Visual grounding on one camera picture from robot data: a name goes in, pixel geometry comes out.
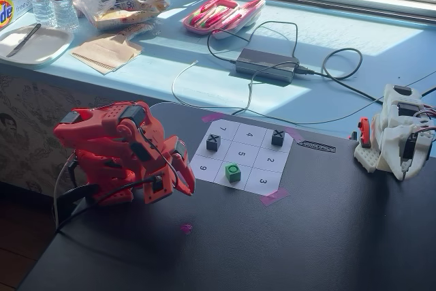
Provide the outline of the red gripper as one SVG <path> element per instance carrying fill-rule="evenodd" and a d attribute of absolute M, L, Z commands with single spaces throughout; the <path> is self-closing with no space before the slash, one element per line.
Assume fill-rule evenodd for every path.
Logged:
<path fill-rule="evenodd" d="M 169 155 L 175 175 L 174 188 L 191 196 L 195 192 L 196 178 L 189 163 L 185 143 L 178 136 L 171 136 L 164 140 L 163 152 Z"/>

